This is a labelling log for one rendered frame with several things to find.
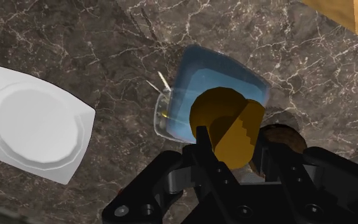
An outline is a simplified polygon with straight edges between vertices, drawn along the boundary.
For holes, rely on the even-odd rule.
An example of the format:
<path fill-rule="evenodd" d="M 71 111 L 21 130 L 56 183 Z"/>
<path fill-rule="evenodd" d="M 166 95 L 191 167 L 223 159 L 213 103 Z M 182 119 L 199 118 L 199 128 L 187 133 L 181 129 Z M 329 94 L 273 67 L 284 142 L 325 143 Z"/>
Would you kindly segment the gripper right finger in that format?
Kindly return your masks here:
<path fill-rule="evenodd" d="M 296 224 L 358 224 L 358 164 L 324 148 L 263 146 L 266 181 L 280 181 Z"/>

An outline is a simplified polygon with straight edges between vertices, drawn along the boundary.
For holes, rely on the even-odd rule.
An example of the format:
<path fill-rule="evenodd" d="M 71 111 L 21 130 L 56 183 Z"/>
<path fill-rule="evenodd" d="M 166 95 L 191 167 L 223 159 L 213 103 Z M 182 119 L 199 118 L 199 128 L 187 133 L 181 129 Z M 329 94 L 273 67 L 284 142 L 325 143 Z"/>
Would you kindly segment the yellow-brown rounded object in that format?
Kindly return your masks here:
<path fill-rule="evenodd" d="M 258 101 L 232 88 L 216 87 L 195 99 L 189 124 L 194 137 L 196 128 L 205 126 L 217 159 L 229 169 L 239 169 L 252 159 L 264 113 Z"/>

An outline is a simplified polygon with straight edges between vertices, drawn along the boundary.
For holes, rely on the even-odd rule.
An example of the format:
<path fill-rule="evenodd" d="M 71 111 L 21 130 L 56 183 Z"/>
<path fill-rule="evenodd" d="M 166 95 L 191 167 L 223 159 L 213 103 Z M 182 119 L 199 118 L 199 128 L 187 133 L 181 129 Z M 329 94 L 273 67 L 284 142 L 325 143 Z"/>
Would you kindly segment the clear glass container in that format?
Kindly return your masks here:
<path fill-rule="evenodd" d="M 165 77 L 162 75 L 162 73 L 158 71 L 158 75 L 164 84 L 164 88 L 162 90 L 160 90 L 156 85 L 154 85 L 150 81 L 146 80 L 146 82 L 159 93 L 159 96 L 157 97 L 156 100 L 155 110 L 153 114 L 153 128 L 157 136 L 173 141 L 174 138 L 166 130 L 167 121 L 169 120 L 168 108 L 169 108 L 170 95 L 172 89 L 169 86 L 168 82 L 166 81 Z"/>

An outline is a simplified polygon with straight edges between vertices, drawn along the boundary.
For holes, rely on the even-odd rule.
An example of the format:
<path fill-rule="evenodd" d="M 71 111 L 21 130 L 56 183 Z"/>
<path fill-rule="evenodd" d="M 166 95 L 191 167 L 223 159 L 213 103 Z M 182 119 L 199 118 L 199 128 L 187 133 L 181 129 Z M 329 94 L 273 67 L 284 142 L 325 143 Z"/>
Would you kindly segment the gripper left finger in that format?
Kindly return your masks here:
<path fill-rule="evenodd" d="M 181 224 L 228 224 L 223 186 L 228 169 L 212 151 L 205 126 L 181 152 L 163 151 L 104 208 L 102 224 L 163 224 L 184 191 L 196 192 L 198 205 Z"/>

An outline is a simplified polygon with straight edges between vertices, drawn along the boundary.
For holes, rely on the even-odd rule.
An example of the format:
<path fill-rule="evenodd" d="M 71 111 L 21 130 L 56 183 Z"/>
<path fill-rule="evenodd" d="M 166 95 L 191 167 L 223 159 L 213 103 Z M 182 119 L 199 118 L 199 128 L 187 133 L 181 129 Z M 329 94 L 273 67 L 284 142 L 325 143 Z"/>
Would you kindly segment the white square plate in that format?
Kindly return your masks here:
<path fill-rule="evenodd" d="M 68 91 L 0 66 L 0 161 L 66 185 L 94 120 L 95 110 Z"/>

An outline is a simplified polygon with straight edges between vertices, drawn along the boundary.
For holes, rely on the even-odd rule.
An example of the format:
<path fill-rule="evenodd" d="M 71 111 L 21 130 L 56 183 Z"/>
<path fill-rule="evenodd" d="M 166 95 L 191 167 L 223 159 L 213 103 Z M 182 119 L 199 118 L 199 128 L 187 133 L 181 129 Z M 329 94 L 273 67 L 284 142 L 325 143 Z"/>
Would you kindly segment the blue square bowl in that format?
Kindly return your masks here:
<path fill-rule="evenodd" d="M 246 99 L 263 106 L 268 102 L 270 84 L 237 60 L 199 45 L 185 48 L 172 87 L 167 132 L 185 143 L 194 143 L 189 113 L 195 99 L 208 89 L 232 88 Z"/>

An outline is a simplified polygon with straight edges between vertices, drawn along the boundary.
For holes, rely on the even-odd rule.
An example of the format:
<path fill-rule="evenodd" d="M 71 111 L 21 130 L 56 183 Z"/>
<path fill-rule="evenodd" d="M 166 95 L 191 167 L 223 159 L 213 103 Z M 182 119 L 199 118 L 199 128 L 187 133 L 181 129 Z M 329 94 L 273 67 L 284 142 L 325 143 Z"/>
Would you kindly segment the brown round object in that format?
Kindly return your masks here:
<path fill-rule="evenodd" d="M 303 151 L 308 147 L 301 134 L 296 129 L 288 125 L 274 123 L 261 127 L 252 160 L 249 162 L 249 165 L 252 172 L 262 178 L 265 178 L 265 174 L 262 171 L 262 165 L 263 146 L 266 142 L 286 144 L 296 153 L 303 153 Z"/>

